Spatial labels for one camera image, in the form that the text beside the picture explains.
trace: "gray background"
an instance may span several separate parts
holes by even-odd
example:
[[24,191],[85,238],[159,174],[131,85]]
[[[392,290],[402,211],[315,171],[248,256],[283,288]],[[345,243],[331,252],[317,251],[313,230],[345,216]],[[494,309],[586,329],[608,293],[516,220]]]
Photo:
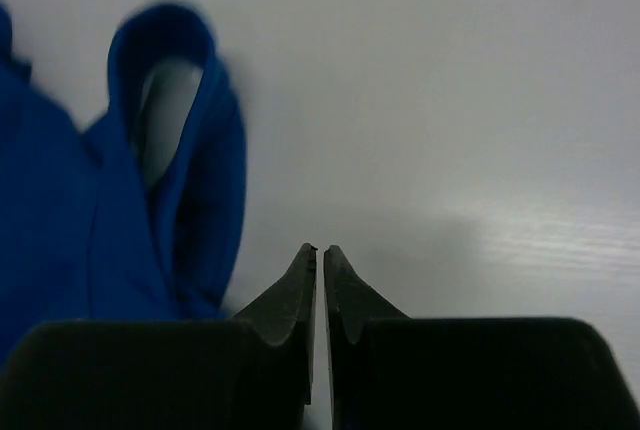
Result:
[[[5,0],[79,126],[145,1]],[[410,314],[591,321],[638,395],[639,0],[197,1],[247,117],[231,307],[302,242],[337,242]],[[329,428],[322,331],[316,365],[310,426]]]

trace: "white table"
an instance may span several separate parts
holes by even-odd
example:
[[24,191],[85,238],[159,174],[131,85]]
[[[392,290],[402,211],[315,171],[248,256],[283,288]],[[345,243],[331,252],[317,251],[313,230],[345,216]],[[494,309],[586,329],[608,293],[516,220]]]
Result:
[[[113,32],[147,0],[5,1],[35,82],[88,124]],[[232,307],[302,242],[339,243],[413,315],[592,322],[640,395],[639,0],[196,1],[247,115]]]

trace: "blue fabric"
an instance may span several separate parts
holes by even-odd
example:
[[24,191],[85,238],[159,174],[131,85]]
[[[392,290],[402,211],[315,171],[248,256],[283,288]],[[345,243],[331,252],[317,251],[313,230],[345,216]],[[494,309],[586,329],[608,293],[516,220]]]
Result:
[[[29,85],[10,47],[0,11],[0,362],[45,320],[219,316],[242,233],[246,144],[206,25],[171,3],[125,22],[109,51],[108,111],[85,134]],[[203,74],[175,157],[148,190],[131,133],[145,77],[168,57]]]

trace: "folded blue fabric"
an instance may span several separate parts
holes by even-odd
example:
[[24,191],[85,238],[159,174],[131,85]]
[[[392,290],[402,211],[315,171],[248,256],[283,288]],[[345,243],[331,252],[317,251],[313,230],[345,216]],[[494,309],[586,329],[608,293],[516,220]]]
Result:
[[[242,232],[246,144],[200,17],[167,3],[121,26],[108,111],[84,135],[29,85],[10,46],[0,12],[0,363],[46,320],[219,316]],[[147,188],[132,132],[145,80],[167,58],[202,78],[176,153]]]

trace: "white surface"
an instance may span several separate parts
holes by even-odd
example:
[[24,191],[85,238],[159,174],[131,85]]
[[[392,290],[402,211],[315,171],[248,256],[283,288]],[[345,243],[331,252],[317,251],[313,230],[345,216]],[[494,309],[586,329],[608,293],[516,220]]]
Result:
[[[35,81],[87,124],[146,0],[6,1]],[[640,394],[639,0],[197,1],[248,121],[232,305],[336,242],[411,314],[584,318]],[[326,366],[318,331],[323,429]]]
[[132,150],[147,189],[160,180],[178,151],[201,79],[200,67],[170,58],[157,64],[145,80]]

